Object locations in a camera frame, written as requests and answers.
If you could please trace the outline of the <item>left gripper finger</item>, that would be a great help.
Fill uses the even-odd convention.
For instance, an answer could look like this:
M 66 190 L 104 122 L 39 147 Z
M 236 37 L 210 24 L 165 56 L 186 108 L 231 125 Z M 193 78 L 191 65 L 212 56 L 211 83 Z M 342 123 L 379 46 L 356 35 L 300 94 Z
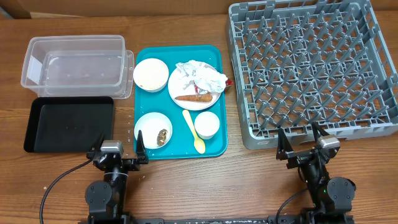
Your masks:
M 146 147 L 144 145 L 144 140 L 142 136 L 142 131 L 139 130 L 137 134 L 136 140 L 136 155 L 138 159 L 148 159 L 148 155 L 146 152 Z
M 92 147 L 90 149 L 90 152 L 96 152 L 96 151 L 100 150 L 101 145 L 102 145 L 102 143 L 104 141 L 104 137 L 105 137 L 105 133 L 101 133 L 98 136 L 98 138 L 94 141 L 94 143 L 93 143 L 93 145 L 92 145 Z

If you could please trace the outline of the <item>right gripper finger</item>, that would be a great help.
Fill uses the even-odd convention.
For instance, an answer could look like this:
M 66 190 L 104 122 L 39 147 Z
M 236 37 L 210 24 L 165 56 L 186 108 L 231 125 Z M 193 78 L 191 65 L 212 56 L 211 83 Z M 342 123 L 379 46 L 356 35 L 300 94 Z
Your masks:
M 311 127 L 315 142 L 317 142 L 319 137 L 329 135 L 329 133 L 326 132 L 317 122 L 312 122 Z
M 279 128 L 277 152 L 292 153 L 293 151 L 294 150 L 292 149 L 292 146 L 290 145 L 284 130 L 282 128 Z

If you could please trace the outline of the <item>yellow plastic spoon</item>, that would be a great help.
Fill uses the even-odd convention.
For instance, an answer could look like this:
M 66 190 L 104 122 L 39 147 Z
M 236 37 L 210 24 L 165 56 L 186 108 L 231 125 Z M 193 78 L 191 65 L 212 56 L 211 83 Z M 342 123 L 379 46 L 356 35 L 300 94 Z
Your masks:
M 197 134 L 197 132 L 195 130 L 195 127 L 194 127 L 194 124 L 193 124 L 193 121 L 192 121 L 192 117 L 190 115 L 189 110 L 183 110 L 182 114 L 183 114 L 184 120 L 186 121 L 186 123 L 187 123 L 187 125 L 188 125 L 188 127 L 189 127 L 189 129 L 190 129 L 190 131 L 191 131 L 191 133 L 193 135 L 194 148 L 196 149 L 196 151 L 198 153 L 204 154 L 205 153 L 205 149 L 206 149 L 205 142 L 198 136 L 198 134 Z

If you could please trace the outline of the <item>white plastic cup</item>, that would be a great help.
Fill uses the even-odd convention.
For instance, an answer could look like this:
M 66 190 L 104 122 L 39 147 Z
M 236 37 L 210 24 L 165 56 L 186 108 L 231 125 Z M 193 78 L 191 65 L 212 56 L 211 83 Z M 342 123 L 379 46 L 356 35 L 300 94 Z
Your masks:
M 220 119 L 210 111 L 204 111 L 197 115 L 194 127 L 202 139 L 211 139 L 220 128 Z

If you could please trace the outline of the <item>white bowl with residue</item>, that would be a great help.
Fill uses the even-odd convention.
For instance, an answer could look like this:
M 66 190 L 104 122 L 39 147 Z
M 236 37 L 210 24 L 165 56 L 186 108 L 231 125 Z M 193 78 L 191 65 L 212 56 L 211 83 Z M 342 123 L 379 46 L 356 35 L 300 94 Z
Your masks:
M 133 79 L 140 89 L 158 92 L 165 87 L 169 79 L 169 69 L 160 59 L 147 58 L 136 65 Z

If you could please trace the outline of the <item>red foil wrapper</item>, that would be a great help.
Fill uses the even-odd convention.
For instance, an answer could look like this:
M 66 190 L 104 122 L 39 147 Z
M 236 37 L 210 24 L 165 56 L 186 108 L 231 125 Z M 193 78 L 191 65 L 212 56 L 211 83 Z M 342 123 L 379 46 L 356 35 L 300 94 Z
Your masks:
M 233 86 L 233 84 L 234 83 L 230 79 L 227 79 L 225 81 L 225 88 L 223 89 L 223 91 L 229 90 L 229 88 L 231 86 Z M 213 92 L 213 91 L 209 91 L 207 89 L 200 88 L 197 84 L 194 84 L 194 89 L 195 89 L 195 93 L 197 93 L 197 94 L 207 94 L 207 93 L 212 93 Z

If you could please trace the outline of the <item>white napkin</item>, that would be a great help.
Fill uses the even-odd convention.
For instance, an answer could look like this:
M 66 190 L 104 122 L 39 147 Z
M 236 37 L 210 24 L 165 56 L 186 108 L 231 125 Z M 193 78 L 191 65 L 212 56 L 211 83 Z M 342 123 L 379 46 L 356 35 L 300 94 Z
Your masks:
M 222 93 L 226 88 L 227 76 L 205 62 L 189 60 L 175 65 L 182 72 L 180 80 L 183 83 L 183 89 L 194 84 L 199 89 L 210 93 Z

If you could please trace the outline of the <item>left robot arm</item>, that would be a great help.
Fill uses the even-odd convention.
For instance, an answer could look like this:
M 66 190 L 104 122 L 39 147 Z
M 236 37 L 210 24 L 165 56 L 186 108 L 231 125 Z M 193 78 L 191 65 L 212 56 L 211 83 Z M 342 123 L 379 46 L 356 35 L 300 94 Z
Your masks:
M 105 140 L 102 133 L 86 154 L 104 172 L 103 180 L 92 182 L 85 192 L 88 223 L 137 223 L 133 215 L 124 211 L 124 203 L 128 173 L 139 171 L 142 164 L 149 163 L 141 131 L 136 142 L 137 157 L 124 159 L 123 152 L 121 141 Z

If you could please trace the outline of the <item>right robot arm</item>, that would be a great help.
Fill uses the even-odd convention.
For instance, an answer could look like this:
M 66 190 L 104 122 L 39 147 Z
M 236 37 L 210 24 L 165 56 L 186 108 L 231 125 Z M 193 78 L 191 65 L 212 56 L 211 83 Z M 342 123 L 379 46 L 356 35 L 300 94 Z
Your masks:
M 282 128 L 278 131 L 276 158 L 286 160 L 287 168 L 298 170 L 300 179 L 306 188 L 288 198 L 278 209 L 272 223 L 353 223 L 353 217 L 347 216 L 352 210 L 352 201 L 356 185 L 344 177 L 331 178 L 326 164 L 334 158 L 339 149 L 338 138 L 326 132 L 317 123 L 312 123 L 315 146 L 307 151 L 295 152 Z M 283 215 L 283 208 L 293 199 L 308 192 L 313 203 L 312 208 L 301 209 L 296 216 Z

